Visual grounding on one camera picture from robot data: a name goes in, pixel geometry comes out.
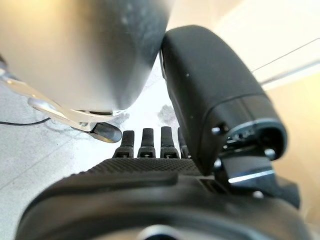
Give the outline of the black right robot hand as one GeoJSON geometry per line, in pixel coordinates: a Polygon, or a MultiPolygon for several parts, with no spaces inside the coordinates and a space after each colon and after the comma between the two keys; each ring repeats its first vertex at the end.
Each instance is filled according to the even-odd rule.
{"type": "Polygon", "coordinates": [[[113,157],[36,196],[17,240],[311,240],[298,186],[272,161],[287,148],[284,124],[236,53],[197,25],[169,30],[162,75],[179,122],[143,130],[137,157],[125,131],[113,157]]]}

